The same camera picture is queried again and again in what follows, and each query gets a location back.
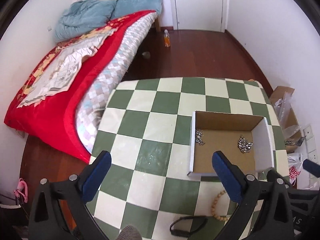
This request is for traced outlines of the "white door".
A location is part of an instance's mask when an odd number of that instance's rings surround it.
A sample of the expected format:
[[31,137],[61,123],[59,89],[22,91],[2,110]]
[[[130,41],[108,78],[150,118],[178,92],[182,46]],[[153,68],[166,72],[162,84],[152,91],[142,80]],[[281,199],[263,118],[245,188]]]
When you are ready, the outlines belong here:
[[175,30],[223,33],[227,26],[229,0],[171,0]]

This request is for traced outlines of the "embroidered white bed cover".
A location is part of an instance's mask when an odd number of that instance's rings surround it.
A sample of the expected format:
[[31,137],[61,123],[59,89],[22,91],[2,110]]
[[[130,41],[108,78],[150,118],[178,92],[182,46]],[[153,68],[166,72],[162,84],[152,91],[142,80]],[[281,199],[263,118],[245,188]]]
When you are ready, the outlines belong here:
[[18,108],[38,105],[46,97],[69,90],[84,61],[118,30],[105,26],[58,45],[38,65],[18,96]]

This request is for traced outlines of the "orange drink bottle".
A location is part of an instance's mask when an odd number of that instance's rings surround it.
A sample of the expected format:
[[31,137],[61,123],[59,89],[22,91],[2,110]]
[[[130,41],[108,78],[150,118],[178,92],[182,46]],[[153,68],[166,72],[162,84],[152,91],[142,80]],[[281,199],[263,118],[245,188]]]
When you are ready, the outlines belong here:
[[167,29],[164,30],[164,45],[165,47],[170,47],[170,35]]

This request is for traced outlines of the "green white checkered tablecloth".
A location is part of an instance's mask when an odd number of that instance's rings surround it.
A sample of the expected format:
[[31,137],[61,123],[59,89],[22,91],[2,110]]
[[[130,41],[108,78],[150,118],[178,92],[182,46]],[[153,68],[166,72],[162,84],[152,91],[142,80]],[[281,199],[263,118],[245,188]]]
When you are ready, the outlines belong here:
[[267,119],[276,169],[288,176],[284,139],[260,83],[204,77],[173,77],[121,82],[111,93],[91,159],[107,150],[112,165],[87,204],[109,239],[127,225],[143,239],[172,239],[170,224],[180,217],[208,217],[193,239],[213,239],[233,204],[215,178],[189,177],[190,127],[194,111],[260,115]]

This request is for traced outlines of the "brown cardboard box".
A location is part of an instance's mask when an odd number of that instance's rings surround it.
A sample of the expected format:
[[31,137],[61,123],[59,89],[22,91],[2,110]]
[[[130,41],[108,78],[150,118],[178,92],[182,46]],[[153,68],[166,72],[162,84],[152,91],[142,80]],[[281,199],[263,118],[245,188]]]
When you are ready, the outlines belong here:
[[270,96],[270,102],[283,132],[287,153],[295,152],[304,140],[301,126],[292,108],[294,91],[291,87],[278,86]]

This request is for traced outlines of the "white red plastic bag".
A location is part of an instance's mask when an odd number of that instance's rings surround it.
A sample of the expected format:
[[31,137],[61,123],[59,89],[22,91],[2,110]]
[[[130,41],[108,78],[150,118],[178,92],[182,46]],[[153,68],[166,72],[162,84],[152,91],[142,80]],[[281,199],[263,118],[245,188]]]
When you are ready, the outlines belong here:
[[289,165],[290,184],[294,186],[298,176],[301,174],[304,158],[301,153],[294,152],[287,155],[287,161]]

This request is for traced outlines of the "white power strip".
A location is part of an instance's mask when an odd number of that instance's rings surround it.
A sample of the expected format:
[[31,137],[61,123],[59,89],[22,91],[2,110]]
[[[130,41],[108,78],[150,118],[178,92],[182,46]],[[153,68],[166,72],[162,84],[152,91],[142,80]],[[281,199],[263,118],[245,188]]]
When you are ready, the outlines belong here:
[[[319,164],[319,156],[316,147],[316,139],[313,135],[311,125],[306,126],[303,129],[303,134],[305,136],[305,149],[306,154],[304,154],[306,160],[312,161],[316,164]],[[303,169],[304,172],[304,187],[309,190],[318,190],[319,189],[319,179],[316,178],[313,174],[310,174],[308,171]]]

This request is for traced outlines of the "pink slipper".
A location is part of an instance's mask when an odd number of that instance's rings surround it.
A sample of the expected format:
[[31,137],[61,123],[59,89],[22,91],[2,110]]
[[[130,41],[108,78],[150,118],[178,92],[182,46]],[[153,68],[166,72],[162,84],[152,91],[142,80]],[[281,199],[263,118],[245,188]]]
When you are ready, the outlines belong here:
[[23,178],[18,180],[17,189],[14,190],[14,195],[24,203],[28,202],[28,185]]

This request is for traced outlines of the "white cardboard jewelry box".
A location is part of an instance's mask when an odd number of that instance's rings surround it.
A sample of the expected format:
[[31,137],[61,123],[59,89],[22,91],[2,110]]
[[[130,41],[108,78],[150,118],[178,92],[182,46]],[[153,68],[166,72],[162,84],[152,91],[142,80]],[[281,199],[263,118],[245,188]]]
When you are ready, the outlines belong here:
[[221,151],[245,174],[275,168],[267,119],[259,115],[194,111],[190,130],[190,177],[215,177],[212,156]]

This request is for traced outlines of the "blue quilt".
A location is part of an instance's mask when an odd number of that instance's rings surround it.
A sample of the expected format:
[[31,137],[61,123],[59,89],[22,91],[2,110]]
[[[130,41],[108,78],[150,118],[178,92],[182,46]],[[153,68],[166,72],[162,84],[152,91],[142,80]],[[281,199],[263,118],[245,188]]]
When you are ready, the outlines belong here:
[[110,20],[143,10],[161,14],[163,0],[79,0],[60,16],[54,30],[56,43],[78,37]]

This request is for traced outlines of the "black wristband watch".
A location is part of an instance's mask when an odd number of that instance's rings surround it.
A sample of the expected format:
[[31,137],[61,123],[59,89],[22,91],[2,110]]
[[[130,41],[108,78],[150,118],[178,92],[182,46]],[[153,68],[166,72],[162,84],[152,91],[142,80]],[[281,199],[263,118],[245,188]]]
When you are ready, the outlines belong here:
[[169,231],[176,237],[189,238],[202,230],[208,223],[206,216],[184,216],[174,221]]

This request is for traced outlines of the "red bed blanket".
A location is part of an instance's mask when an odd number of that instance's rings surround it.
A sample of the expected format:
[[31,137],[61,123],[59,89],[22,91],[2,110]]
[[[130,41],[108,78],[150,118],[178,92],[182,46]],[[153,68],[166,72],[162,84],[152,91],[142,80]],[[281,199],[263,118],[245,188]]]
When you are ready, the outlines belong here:
[[19,107],[19,103],[26,96],[20,89],[7,110],[4,123],[10,128],[36,136],[53,148],[87,164],[91,155],[76,133],[76,107],[94,79],[111,62],[127,28],[140,18],[152,14],[152,10],[144,10],[112,20],[108,26],[116,28],[115,34],[103,42],[94,56],[84,61],[70,88],[49,96],[37,105],[22,107]]

